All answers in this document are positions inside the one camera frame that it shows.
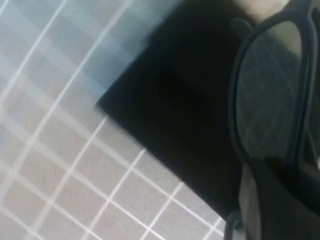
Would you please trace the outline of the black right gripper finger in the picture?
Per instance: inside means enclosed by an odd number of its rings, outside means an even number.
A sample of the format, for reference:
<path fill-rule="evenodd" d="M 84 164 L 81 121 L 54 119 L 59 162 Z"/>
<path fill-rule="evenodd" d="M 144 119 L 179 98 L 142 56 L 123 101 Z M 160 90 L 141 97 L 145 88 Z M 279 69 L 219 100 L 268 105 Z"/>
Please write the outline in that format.
<path fill-rule="evenodd" d="M 248 240 L 320 238 L 320 218 L 260 160 L 247 159 L 243 164 L 239 207 Z"/>

